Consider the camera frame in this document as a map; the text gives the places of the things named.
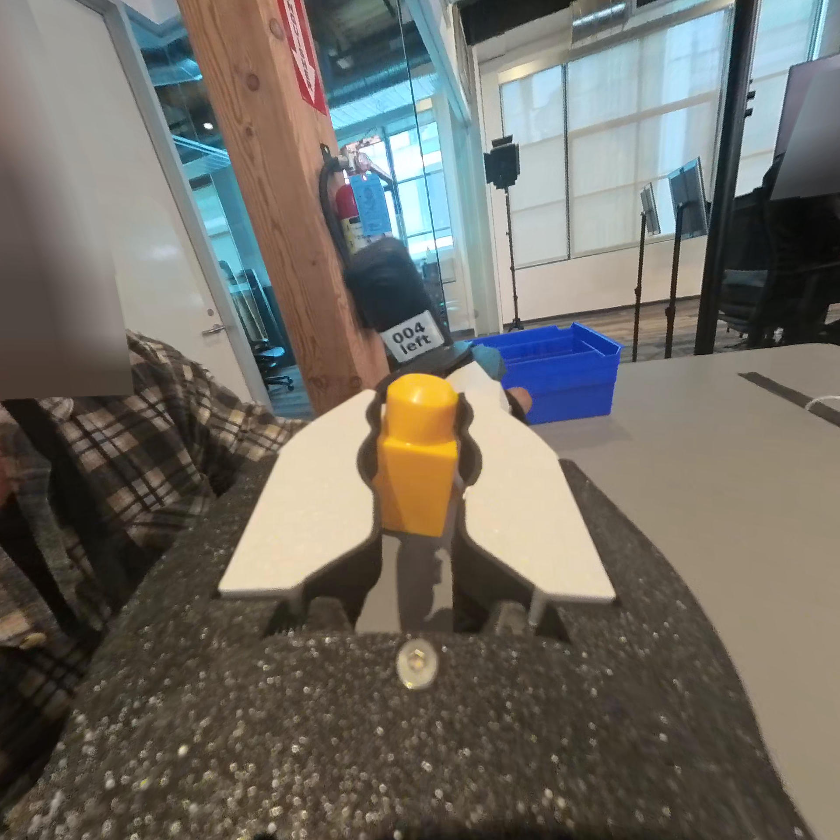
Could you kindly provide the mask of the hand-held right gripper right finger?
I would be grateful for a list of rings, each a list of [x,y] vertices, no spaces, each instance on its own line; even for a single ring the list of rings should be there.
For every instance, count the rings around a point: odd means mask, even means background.
[[[465,484],[451,549],[455,591],[490,613],[519,604],[609,606],[616,592],[552,448],[502,415],[463,427]]]

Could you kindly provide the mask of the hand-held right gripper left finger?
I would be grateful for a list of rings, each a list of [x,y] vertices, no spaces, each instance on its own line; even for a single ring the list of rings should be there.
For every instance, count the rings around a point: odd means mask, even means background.
[[[364,601],[382,573],[371,487],[382,405],[362,391],[280,450],[217,591],[227,599]]]

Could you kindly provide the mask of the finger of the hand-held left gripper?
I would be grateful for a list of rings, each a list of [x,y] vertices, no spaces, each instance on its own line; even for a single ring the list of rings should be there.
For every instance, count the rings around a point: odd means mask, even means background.
[[[491,380],[477,362],[468,360],[452,371],[451,375],[451,385],[464,404],[461,409],[464,414],[461,422],[463,427],[473,427],[476,421],[487,417],[496,422],[502,415],[525,425],[511,414],[506,389],[501,382]]]

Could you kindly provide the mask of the blue divided plastic bin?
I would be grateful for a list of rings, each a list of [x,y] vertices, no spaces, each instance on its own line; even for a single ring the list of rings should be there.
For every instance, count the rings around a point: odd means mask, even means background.
[[[532,425],[609,415],[623,346],[582,323],[475,339],[499,353],[501,385],[530,394]]]

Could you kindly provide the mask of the yellow mega block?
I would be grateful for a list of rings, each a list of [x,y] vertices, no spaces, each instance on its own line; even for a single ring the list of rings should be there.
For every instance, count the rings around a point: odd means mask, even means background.
[[[458,404],[453,386],[432,374],[405,374],[388,385],[374,478],[383,529],[443,535],[458,462]]]

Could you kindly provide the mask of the red fire extinguisher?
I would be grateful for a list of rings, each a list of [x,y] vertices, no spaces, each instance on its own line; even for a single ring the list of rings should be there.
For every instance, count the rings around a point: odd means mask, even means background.
[[[396,215],[394,181],[364,152],[333,154],[320,144],[318,198],[342,266],[376,240],[392,237]]]

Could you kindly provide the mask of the wooden pillar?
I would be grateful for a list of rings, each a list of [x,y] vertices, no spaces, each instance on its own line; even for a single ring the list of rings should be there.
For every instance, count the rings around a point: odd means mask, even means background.
[[[302,100],[275,1],[182,1],[182,21],[217,117],[313,412],[388,373],[361,326],[319,203],[330,117]]]

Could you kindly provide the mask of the black light panel on stand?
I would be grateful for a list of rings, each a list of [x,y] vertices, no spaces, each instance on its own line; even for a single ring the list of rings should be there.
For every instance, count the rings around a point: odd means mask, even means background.
[[[522,331],[524,326],[520,317],[518,302],[518,285],[516,256],[512,236],[510,189],[515,186],[520,174],[519,146],[513,142],[511,135],[493,140],[490,150],[484,153],[486,183],[501,191],[505,198],[507,243],[509,252],[509,271],[511,278],[511,296],[513,317],[508,330]]]

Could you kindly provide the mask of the white door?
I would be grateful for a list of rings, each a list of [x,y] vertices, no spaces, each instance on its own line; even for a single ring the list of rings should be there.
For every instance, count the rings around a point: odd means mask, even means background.
[[[270,404],[121,2],[22,2],[70,158],[104,226],[126,326]]]

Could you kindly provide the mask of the person's plaid shirt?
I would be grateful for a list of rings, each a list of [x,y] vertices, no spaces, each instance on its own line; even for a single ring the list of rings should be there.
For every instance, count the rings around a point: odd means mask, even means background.
[[[3,811],[43,773],[112,619],[218,498],[153,396],[2,404]]]

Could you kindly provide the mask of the black office chair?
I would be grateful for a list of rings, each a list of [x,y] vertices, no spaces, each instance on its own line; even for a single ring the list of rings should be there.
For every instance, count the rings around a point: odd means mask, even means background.
[[[749,349],[838,344],[838,194],[771,201],[758,188],[734,204],[718,317]]]

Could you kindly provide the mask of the red wall sign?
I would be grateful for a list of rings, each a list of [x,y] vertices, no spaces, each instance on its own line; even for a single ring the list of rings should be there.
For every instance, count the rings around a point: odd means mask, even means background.
[[[303,1],[278,1],[278,9],[295,67],[301,98],[324,117],[329,107],[322,84],[317,50]]]

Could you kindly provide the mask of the black metal post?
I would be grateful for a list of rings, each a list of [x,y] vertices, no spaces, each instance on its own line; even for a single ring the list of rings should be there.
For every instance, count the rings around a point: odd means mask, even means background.
[[[712,354],[715,349],[719,297],[739,174],[743,128],[747,118],[760,7],[761,1],[736,1],[733,5],[730,56],[721,111],[717,173],[711,199],[700,288],[695,355]]]

